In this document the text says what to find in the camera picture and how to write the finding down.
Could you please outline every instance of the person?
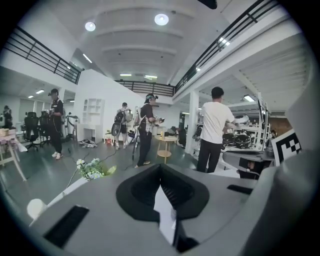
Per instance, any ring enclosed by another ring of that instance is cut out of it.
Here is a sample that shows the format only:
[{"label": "person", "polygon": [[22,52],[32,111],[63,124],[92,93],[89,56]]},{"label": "person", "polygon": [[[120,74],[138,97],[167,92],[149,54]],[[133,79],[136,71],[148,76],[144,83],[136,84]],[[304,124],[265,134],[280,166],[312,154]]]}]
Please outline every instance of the person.
[{"label": "person", "polygon": [[49,111],[49,129],[51,143],[55,149],[52,157],[59,160],[62,155],[62,144],[61,144],[61,127],[62,127],[62,116],[64,113],[64,104],[59,99],[59,91],[57,89],[51,90],[52,104]]},{"label": "person", "polygon": [[145,97],[144,105],[140,111],[140,117],[142,118],[139,126],[140,156],[138,163],[135,166],[136,168],[150,164],[150,161],[146,161],[146,158],[151,146],[152,128],[156,121],[152,110],[152,106],[154,106],[155,104],[156,97],[152,93],[147,94],[147,96]]},{"label": "person", "polygon": [[12,111],[7,105],[4,106],[3,117],[4,117],[4,127],[3,128],[11,129],[12,125],[13,125]]},{"label": "person", "polygon": [[234,123],[235,117],[231,110],[221,104],[224,90],[214,87],[211,91],[212,101],[203,107],[203,129],[200,135],[201,144],[197,171],[205,173],[209,159],[208,173],[213,173],[219,161],[222,147],[222,135],[226,122]]},{"label": "person", "polygon": [[127,112],[126,109],[128,107],[128,104],[126,102],[122,103],[122,108],[118,109],[116,111],[116,115],[114,117],[114,120],[116,120],[117,116],[122,117],[122,120],[120,121],[121,128],[120,132],[115,136],[115,149],[118,150],[120,148],[119,146],[119,135],[122,133],[122,139],[123,139],[123,149],[126,148],[126,140],[127,140]]}]

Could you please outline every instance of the metal frame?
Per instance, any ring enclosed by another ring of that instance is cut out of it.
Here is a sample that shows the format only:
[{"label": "metal frame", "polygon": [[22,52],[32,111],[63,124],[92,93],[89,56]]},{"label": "metal frame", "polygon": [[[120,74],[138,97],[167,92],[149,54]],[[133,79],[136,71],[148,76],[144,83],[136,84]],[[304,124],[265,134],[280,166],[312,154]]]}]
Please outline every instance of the metal frame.
[{"label": "metal frame", "polygon": [[13,30],[3,48],[74,84],[79,81],[81,70],[69,64],[19,26]]},{"label": "metal frame", "polygon": [[275,0],[257,0],[253,5],[251,5],[234,22],[232,22],[193,63],[190,69],[176,84],[174,93],[181,89],[197,73],[197,68],[201,68],[215,55],[226,48],[225,43],[219,41],[220,38],[232,43],[232,40],[234,40],[237,35],[248,28],[251,24],[254,25],[259,22],[258,19],[261,16],[268,13],[278,5],[279,3]]},{"label": "metal frame", "polygon": [[116,82],[135,93],[155,94],[168,97],[172,97],[175,94],[175,87],[168,84],[129,80],[116,80]]}]

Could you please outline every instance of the sneaker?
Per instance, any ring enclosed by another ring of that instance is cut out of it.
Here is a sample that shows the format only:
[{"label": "sneaker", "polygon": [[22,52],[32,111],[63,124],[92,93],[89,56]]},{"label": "sneaker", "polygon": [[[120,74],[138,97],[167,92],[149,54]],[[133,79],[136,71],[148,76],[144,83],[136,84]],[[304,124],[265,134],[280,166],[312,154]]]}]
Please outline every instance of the sneaker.
[{"label": "sneaker", "polygon": [[62,158],[63,156],[64,156],[63,154],[57,153],[55,160],[59,160],[59,159]]}]

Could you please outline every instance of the black pants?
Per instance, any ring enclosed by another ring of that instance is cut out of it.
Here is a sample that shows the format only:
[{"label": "black pants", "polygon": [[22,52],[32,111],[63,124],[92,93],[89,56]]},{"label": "black pants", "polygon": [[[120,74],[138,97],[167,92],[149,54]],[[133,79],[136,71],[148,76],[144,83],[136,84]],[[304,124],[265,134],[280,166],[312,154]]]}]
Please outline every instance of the black pants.
[{"label": "black pants", "polygon": [[146,161],[147,154],[151,146],[152,133],[141,131],[140,132],[140,157],[137,163],[138,166],[143,166]]},{"label": "black pants", "polygon": [[208,173],[213,173],[219,161],[222,144],[215,144],[204,139],[201,140],[198,165],[196,170],[205,173],[209,159]]},{"label": "black pants", "polygon": [[61,154],[61,150],[62,150],[61,132],[59,129],[56,130],[54,125],[50,127],[50,139],[55,151]]}]

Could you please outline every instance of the black slot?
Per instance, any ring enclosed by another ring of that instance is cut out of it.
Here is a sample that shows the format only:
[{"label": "black slot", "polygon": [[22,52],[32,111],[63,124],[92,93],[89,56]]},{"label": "black slot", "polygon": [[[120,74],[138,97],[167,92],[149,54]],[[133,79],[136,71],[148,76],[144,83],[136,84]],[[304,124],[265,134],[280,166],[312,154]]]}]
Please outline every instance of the black slot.
[{"label": "black slot", "polygon": [[62,248],[88,212],[89,209],[75,205],[44,235],[44,238]]}]

